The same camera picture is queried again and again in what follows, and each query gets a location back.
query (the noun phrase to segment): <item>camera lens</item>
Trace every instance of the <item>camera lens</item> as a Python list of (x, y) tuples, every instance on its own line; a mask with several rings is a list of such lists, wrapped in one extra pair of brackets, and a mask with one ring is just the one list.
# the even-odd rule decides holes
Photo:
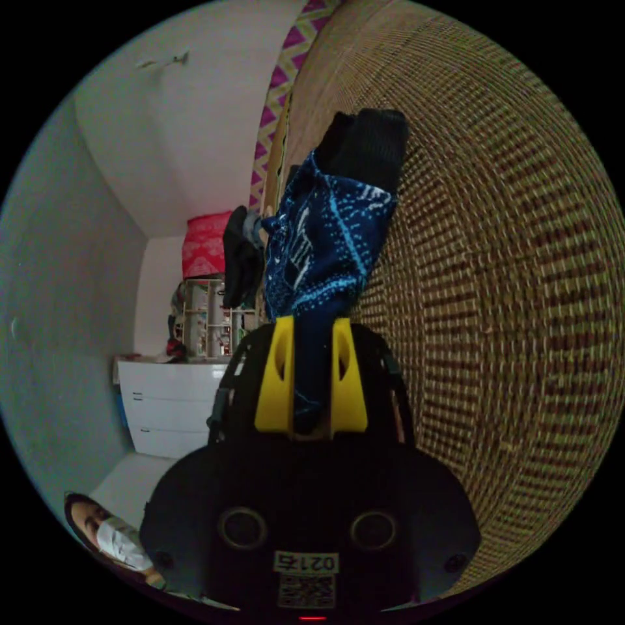
[(254, 510), (230, 508), (219, 519), (219, 534), (233, 549), (257, 549), (267, 538), (267, 525)]
[(395, 520), (386, 512), (371, 511), (356, 517), (350, 535), (360, 549), (378, 551), (395, 539)]

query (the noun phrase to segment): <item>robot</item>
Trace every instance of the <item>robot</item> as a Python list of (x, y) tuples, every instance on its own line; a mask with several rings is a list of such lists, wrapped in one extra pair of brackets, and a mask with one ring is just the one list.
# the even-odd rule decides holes
[(274, 622), (437, 598), (481, 536), (458, 479), (415, 448), (397, 362), (380, 335), (338, 319), (328, 428), (301, 440), (293, 330), (280, 318), (241, 342), (208, 443), (157, 484), (142, 544), (168, 585)]

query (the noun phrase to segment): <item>pink patterned fabric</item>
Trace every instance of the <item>pink patterned fabric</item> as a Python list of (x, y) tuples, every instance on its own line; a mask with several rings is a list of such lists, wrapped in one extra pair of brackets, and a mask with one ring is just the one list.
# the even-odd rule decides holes
[(203, 215), (187, 222), (187, 234), (182, 244), (182, 277), (225, 273), (223, 231), (232, 213)]
[(285, 107), (286, 96), (293, 86), (299, 69), (306, 60), (306, 56), (308, 56), (314, 39), (343, 1), (309, 0), (285, 38), (280, 56), (271, 75), (265, 106), (260, 116), (250, 184), (250, 210), (260, 208), (267, 173), (267, 160), (278, 119)]

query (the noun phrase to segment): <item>pink and yellow zigzag fabric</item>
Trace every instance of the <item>pink and yellow zigzag fabric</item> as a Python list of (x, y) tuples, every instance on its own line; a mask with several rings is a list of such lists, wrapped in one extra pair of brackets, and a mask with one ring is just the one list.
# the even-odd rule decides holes
[(342, 2), (343, 0), (310, 0), (285, 38), (260, 116), (249, 194), (250, 210), (260, 208), (271, 143), (286, 96), (315, 38)]

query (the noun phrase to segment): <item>dark hair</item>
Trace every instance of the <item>dark hair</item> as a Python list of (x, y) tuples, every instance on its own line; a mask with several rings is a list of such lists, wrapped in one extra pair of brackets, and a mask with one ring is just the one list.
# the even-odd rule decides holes
[(98, 548), (85, 536), (85, 533), (74, 523), (74, 519), (72, 517), (72, 506), (75, 503), (90, 503), (96, 506), (100, 504), (88, 497), (87, 495), (83, 495), (81, 493), (74, 492), (66, 492), (64, 496), (64, 512), (65, 512), (65, 520), (67, 524), (72, 528), (72, 531), (76, 535), (76, 538), (80, 540), (80, 542), (84, 545), (84, 547), (90, 552), (94, 559), (96, 559), (100, 564), (104, 565), (106, 568), (112, 570), (117, 575), (122, 575), (125, 579), (129, 579), (136, 583), (145, 584), (145, 576), (138, 572), (129, 570), (123, 566), (119, 566), (116, 563), (116, 560), (108, 557), (100, 553)]

